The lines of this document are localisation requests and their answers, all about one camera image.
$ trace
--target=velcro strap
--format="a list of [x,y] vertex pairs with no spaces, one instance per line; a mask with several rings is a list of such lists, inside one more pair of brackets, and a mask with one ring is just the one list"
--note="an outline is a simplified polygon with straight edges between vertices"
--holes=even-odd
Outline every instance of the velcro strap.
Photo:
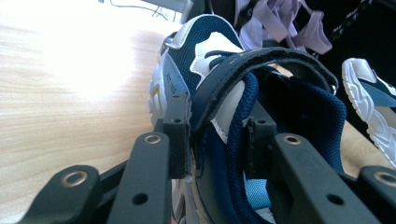
[[276,63],[290,70],[297,78],[334,93],[337,78],[316,58],[294,49],[253,49],[234,54],[219,64],[203,81],[191,103],[191,131],[197,133],[216,112],[227,93],[247,72]]

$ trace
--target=purple fabric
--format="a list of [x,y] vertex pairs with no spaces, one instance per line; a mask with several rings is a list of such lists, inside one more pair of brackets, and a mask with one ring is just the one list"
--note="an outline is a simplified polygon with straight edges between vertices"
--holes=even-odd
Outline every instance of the purple fabric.
[[[237,0],[246,6],[248,0]],[[308,24],[297,32],[293,25],[301,7],[311,15]],[[253,8],[253,16],[242,28],[239,37],[246,49],[262,47],[262,41],[286,40],[290,49],[306,51],[305,48],[324,54],[332,44],[323,32],[323,12],[308,7],[305,0],[260,0]]]

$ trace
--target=sneaker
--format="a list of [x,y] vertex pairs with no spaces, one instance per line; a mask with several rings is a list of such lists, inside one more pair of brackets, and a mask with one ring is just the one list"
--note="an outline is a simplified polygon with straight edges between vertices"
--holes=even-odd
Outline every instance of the sneaker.
[[[270,206],[265,180],[246,180],[241,168],[243,133],[257,102],[278,114],[279,132],[304,136],[342,171],[345,108],[333,95],[337,79],[318,60],[292,49],[246,51],[231,24],[215,15],[188,21],[167,47],[149,83],[148,106],[155,125],[174,94],[187,93],[191,104],[192,166],[173,181],[177,222],[265,222],[257,212]],[[272,63],[295,77],[279,74]]]
[[367,133],[396,167],[396,90],[379,78],[364,59],[343,63],[346,93]]

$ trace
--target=wooden table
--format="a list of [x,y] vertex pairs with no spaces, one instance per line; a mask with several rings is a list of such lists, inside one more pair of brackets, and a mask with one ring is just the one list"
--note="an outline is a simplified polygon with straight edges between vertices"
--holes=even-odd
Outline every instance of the wooden table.
[[[152,130],[151,72],[180,27],[99,4],[24,4],[0,1],[0,223],[18,221],[63,168],[102,173],[129,157]],[[350,174],[390,167],[348,124],[342,148]]]

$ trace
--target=screw hole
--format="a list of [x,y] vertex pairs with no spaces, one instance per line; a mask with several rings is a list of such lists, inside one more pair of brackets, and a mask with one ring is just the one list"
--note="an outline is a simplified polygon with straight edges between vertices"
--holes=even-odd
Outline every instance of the screw hole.
[[142,205],[143,203],[146,203],[148,200],[149,200],[149,197],[147,194],[139,193],[139,194],[136,194],[132,198],[132,203],[135,205]]
[[375,178],[381,181],[383,184],[396,188],[396,175],[388,174],[386,172],[376,172]]
[[149,135],[145,137],[145,142],[148,144],[157,144],[161,141],[161,137],[159,135]]
[[337,205],[343,205],[344,204],[344,200],[342,198],[340,198],[339,196],[334,195],[334,194],[328,194],[327,195],[327,199],[331,203],[334,203],[334,204],[337,204]]
[[85,171],[75,171],[68,175],[65,175],[62,179],[62,185],[67,188],[73,188],[80,185],[88,178],[88,174]]
[[283,140],[285,140],[285,142],[287,142],[291,145],[300,145],[301,144],[301,140],[294,136],[285,136],[283,138]]

